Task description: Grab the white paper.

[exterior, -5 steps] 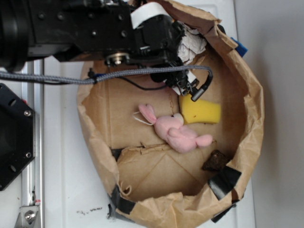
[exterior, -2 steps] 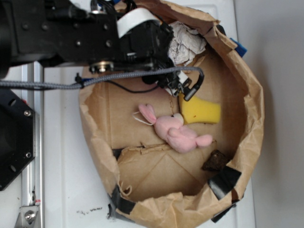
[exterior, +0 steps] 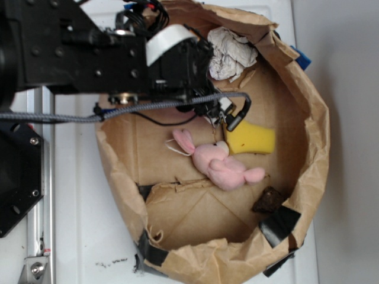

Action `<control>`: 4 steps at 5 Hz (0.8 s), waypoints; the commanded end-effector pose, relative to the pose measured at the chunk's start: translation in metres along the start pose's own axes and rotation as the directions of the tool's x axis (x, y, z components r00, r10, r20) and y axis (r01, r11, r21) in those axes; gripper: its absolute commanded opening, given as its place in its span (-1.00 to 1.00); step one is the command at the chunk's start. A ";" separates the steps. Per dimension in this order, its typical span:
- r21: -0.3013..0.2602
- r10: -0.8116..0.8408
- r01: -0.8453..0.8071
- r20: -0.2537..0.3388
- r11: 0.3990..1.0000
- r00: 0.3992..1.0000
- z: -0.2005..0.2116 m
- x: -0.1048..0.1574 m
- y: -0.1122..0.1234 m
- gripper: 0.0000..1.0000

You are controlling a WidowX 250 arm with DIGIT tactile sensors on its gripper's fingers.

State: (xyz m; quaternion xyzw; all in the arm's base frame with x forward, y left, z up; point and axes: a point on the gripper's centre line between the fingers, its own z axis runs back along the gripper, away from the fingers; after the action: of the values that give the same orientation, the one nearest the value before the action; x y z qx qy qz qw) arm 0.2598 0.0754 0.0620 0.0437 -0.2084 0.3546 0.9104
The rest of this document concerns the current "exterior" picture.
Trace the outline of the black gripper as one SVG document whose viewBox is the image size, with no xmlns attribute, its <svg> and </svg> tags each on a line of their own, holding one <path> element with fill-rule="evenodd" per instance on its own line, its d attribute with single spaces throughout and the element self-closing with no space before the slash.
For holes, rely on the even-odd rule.
<svg viewBox="0 0 379 284">
<path fill-rule="evenodd" d="M 237 127 L 237 118 L 232 115 L 235 105 L 229 98 L 191 101 L 219 93 L 208 78 L 213 55 L 213 45 L 197 30 L 180 24 L 164 28 L 146 45 L 150 93 L 161 99 L 186 102 L 177 109 L 194 111 L 214 127 L 224 122 L 228 130 L 234 130 Z"/>
</svg>

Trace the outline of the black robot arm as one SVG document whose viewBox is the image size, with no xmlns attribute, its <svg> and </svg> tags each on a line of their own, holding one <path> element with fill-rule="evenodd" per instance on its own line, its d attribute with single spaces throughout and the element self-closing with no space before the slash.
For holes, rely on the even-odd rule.
<svg viewBox="0 0 379 284">
<path fill-rule="evenodd" d="M 125 113 L 177 108 L 225 122 L 229 95 L 207 77 L 213 48 L 197 30 L 170 25 L 159 1 L 133 1 L 114 28 L 99 28 L 81 1 L 1 2 L 1 120 L 39 123 L 100 122 Z M 40 86 L 52 93 L 107 93 L 119 109 L 94 108 L 90 117 L 12 112 L 17 92 Z"/>
</svg>

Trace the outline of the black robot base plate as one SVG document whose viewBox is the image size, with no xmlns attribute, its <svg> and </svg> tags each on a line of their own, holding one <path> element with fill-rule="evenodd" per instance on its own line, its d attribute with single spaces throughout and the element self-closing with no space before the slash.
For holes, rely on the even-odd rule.
<svg viewBox="0 0 379 284">
<path fill-rule="evenodd" d="M 41 138 L 28 125 L 1 123 L 1 237 L 40 200 Z"/>
</svg>

